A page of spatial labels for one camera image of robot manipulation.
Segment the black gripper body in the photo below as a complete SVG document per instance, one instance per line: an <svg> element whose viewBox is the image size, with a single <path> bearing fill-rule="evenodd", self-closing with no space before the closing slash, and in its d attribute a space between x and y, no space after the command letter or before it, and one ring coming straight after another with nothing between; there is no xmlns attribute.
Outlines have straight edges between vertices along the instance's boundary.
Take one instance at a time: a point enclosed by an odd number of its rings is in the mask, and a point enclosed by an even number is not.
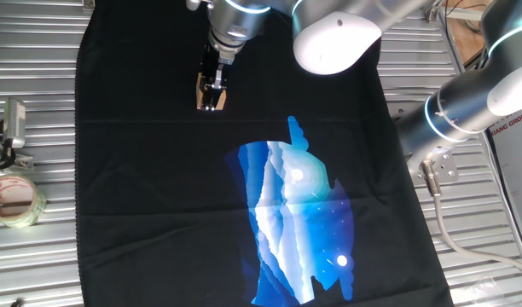
<svg viewBox="0 0 522 307"><path fill-rule="evenodd" d="M227 65L219 60L219 51L207 43L200 64L200 76L204 80L215 81L218 71L221 72L222 80L226 81Z"/></svg>

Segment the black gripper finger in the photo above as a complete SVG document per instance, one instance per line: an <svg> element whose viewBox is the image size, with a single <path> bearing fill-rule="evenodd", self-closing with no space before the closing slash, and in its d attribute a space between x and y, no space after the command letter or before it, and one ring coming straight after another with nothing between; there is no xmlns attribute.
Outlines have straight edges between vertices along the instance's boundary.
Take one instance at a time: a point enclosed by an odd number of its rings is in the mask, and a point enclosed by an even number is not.
<svg viewBox="0 0 522 307"><path fill-rule="evenodd" d="M223 71L217 70L214 77L200 79L200 108L206 111L221 111L227 98Z"/></svg>

